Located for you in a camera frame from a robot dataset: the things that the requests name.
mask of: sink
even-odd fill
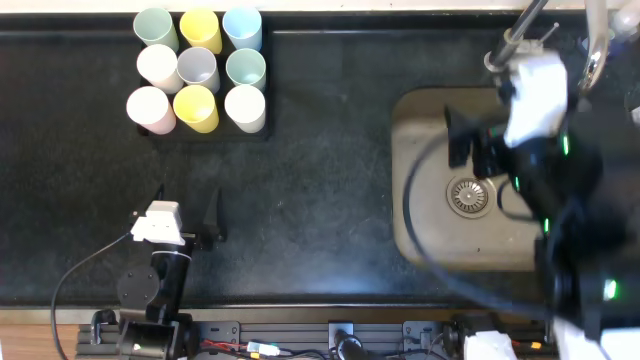
[[[444,106],[478,115],[498,106],[492,88],[429,88],[404,95],[392,114],[392,193],[394,237],[400,252],[424,265],[409,239],[403,220],[402,192],[409,168],[435,136],[447,131]],[[466,271],[533,270],[536,223],[508,219],[496,205],[496,189],[506,175],[490,180],[473,176],[467,167],[450,169],[448,148],[440,147],[422,165],[413,185],[411,217],[424,249],[442,266]],[[508,185],[503,207],[530,215],[524,201]]]

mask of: drain strainer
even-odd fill
[[[447,187],[447,201],[458,215],[469,219],[479,218],[490,209],[490,200],[494,196],[480,180],[472,178],[454,178]]]

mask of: chrome faucet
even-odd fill
[[[504,32],[503,39],[495,51],[485,57],[485,64],[491,71],[502,71],[516,53],[520,43],[535,17],[542,11],[548,0],[533,0],[520,15],[511,29]],[[609,53],[609,21],[605,0],[584,0],[589,26],[589,53],[582,79],[578,87],[580,94],[588,93],[596,84],[604,69]]]

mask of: plastic cup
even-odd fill
[[[251,85],[264,91],[267,85],[267,63],[253,49],[236,50],[227,59],[227,75],[236,86]]]
[[[251,85],[240,85],[231,89],[224,100],[224,108],[231,120],[246,133],[255,133],[264,127],[264,95]]]
[[[206,134],[218,126],[216,101],[209,89],[202,85],[189,85],[173,99],[176,115],[193,130]]]
[[[214,94],[220,90],[216,57],[209,49],[194,47],[178,57],[178,75],[189,85],[202,85]]]
[[[147,46],[162,44],[178,51],[178,35],[171,14],[165,9],[142,10],[133,20],[133,31]]]
[[[227,11],[222,27],[236,49],[262,48],[262,16],[256,8],[237,7]]]
[[[177,93],[184,85],[177,66],[176,53],[166,45],[148,46],[138,55],[137,67],[140,75],[167,94]]]
[[[158,135],[164,135],[176,126],[176,116],[167,95],[153,86],[134,91],[127,100],[127,114],[131,120]]]
[[[191,46],[203,47],[214,54],[222,51],[222,36],[216,14],[209,9],[192,9],[180,19],[180,32]]]

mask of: white wall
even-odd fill
[[[619,8],[627,0],[606,0]],[[514,10],[530,0],[0,0],[0,13],[137,12],[156,6],[184,11],[206,6],[224,11],[240,4],[261,11],[389,11],[389,10]],[[550,0],[547,9],[581,9],[583,0]]]

